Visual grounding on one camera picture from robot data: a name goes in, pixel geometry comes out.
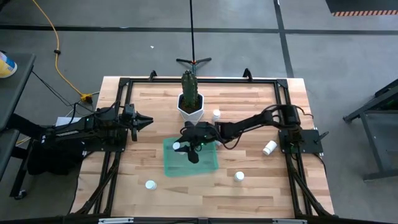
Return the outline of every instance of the wooden table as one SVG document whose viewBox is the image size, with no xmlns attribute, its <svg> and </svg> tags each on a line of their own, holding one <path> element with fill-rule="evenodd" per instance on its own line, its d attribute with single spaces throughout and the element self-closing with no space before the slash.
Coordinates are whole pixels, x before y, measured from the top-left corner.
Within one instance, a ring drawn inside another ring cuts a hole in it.
<svg viewBox="0 0 398 224">
<path fill-rule="evenodd" d="M 110 106 L 115 101 L 119 78 L 104 77 L 97 107 Z M 288 84 L 292 104 L 310 113 L 304 80 L 291 78 Z M 276 103 L 274 87 L 267 84 L 199 83 L 198 90 L 205 96 L 202 121 L 211 122 L 212 111 L 219 109 L 221 121 L 236 122 Z M 293 218 L 285 157 L 279 148 L 269 156 L 262 153 L 268 141 L 278 142 L 276 128 L 263 127 L 243 134 L 233 150 L 219 147 L 220 168 L 214 173 L 176 178 L 164 175 L 162 141 L 178 137 L 183 126 L 176 109 L 181 91 L 179 83 L 134 84 L 131 103 L 141 114 L 153 117 L 154 123 L 138 133 L 138 142 L 129 138 L 122 153 L 112 216 Z M 313 128 L 310 116 L 300 114 L 300 119 L 303 129 Z M 104 153 L 95 152 L 84 160 L 72 212 L 98 186 L 103 156 Z M 333 213 L 321 162 L 314 155 L 304 154 L 303 164 L 309 189 Z M 237 171 L 245 174 L 242 182 L 233 179 Z M 157 189 L 147 190 L 144 186 L 147 180 L 156 181 Z M 298 196 L 300 208 L 305 211 L 301 190 Z"/>
</svg>

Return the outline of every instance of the caster wheel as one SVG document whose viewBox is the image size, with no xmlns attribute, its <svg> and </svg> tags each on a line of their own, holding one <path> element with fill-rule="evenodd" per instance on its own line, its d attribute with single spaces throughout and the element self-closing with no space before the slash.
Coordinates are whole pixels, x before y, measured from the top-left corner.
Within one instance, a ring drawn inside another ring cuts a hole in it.
<svg viewBox="0 0 398 224">
<path fill-rule="evenodd" d="M 21 199 L 23 199 L 24 197 L 26 197 L 26 195 L 27 195 L 26 190 L 21 190 L 21 191 L 19 192 L 18 196 L 14 197 L 14 199 L 15 199 L 15 200 L 21 200 Z"/>
</svg>

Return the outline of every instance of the translucent green tray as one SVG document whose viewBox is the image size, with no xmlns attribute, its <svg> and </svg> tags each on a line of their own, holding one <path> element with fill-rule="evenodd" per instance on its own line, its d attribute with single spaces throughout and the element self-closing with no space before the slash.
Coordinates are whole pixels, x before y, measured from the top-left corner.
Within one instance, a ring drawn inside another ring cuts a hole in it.
<svg viewBox="0 0 398 224">
<path fill-rule="evenodd" d="M 187 153 L 181 155 L 173 149 L 173 143 L 178 138 L 163 140 L 164 174 L 167 177 L 181 177 L 195 174 L 213 172 L 218 169 L 217 153 L 215 143 L 208 143 L 202 146 L 199 155 L 199 162 L 196 164 L 188 160 Z"/>
</svg>

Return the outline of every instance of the yellow extension cord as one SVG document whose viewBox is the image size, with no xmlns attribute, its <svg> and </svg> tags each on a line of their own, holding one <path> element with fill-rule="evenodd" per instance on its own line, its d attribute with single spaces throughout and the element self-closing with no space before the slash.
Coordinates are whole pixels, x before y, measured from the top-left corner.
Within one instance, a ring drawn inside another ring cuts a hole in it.
<svg viewBox="0 0 398 224">
<path fill-rule="evenodd" d="M 58 33 L 55 30 L 54 25 L 52 24 L 50 18 L 46 15 L 46 13 L 43 11 L 43 9 L 39 6 L 39 4 L 37 4 L 37 2 L 35 0 L 32 0 L 33 3 L 37 6 L 37 8 L 42 12 L 42 14 L 45 16 L 45 18 L 48 20 L 48 22 L 50 23 L 52 29 L 54 30 L 55 33 L 55 37 L 57 38 L 57 52 L 60 52 L 60 39 L 58 37 Z M 55 69 L 58 72 L 58 74 L 61 76 L 61 78 L 63 78 L 65 80 L 65 82 L 67 82 L 70 87 L 72 87 L 79 95 L 80 95 L 80 100 L 83 102 L 89 102 L 92 103 L 93 102 L 93 94 L 92 93 L 81 93 L 76 87 L 74 87 L 72 85 L 72 83 L 70 83 L 69 80 L 67 80 L 61 73 L 61 71 L 58 69 L 58 58 L 59 58 L 59 53 L 55 53 Z"/>
</svg>

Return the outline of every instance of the gray floor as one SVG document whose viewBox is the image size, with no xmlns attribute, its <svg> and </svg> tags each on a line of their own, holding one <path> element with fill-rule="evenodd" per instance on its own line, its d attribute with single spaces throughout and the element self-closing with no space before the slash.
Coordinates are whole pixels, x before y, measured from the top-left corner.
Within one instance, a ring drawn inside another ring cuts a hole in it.
<svg viewBox="0 0 398 224">
<path fill-rule="evenodd" d="M 40 0 L 56 25 L 188 27 L 183 0 Z M 195 26 L 277 28 L 272 0 L 193 0 Z M 324 1 L 280 0 L 286 29 L 397 30 L 398 16 L 332 17 Z M 33 3 L 13 0 L 0 13 L 1 23 L 47 24 Z M 248 67 L 255 77 L 286 77 L 278 34 L 195 34 L 197 58 L 213 57 L 199 76 L 241 76 Z M 190 34 L 172 32 L 60 32 L 60 69 L 81 91 L 98 91 L 105 75 L 179 76 L 185 69 L 176 57 L 190 58 Z M 297 78 L 304 78 L 315 124 L 330 131 L 323 140 L 331 198 L 345 218 L 397 222 L 398 178 L 364 183 L 376 164 L 358 121 L 341 119 L 397 78 L 398 40 L 380 35 L 288 35 Z M 0 48 L 37 55 L 35 71 L 70 101 L 78 95 L 53 68 L 55 38 L 47 31 L 6 31 Z M 17 112 L 37 123 L 51 124 L 70 111 L 30 77 Z M 67 177 L 28 176 L 29 196 L 7 197 L 19 161 L 12 160 L 0 182 L 0 219 L 66 214 L 73 200 L 78 170 Z"/>
</svg>

